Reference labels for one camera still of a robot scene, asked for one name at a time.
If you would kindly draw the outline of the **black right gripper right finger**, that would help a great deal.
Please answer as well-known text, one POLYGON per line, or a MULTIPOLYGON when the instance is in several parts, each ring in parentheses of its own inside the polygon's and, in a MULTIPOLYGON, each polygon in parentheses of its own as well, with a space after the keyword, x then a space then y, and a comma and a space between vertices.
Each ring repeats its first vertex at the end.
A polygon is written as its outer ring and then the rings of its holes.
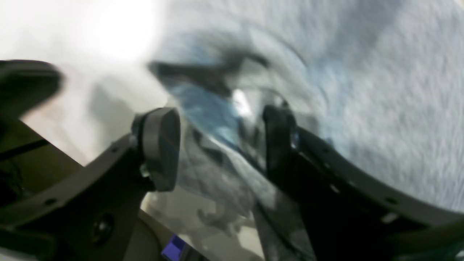
POLYGON ((268 105, 266 178, 298 205, 319 261, 462 261, 463 214, 392 188, 268 105))

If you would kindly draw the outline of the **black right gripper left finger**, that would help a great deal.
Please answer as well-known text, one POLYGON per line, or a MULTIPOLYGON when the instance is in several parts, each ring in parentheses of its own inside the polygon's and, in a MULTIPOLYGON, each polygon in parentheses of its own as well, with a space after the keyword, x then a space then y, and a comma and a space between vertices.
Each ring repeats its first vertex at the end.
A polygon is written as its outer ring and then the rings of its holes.
POLYGON ((1 253, 37 261, 121 261, 147 193, 176 185, 181 120, 173 107, 137 115, 132 130, 77 173, 1 208, 1 253))

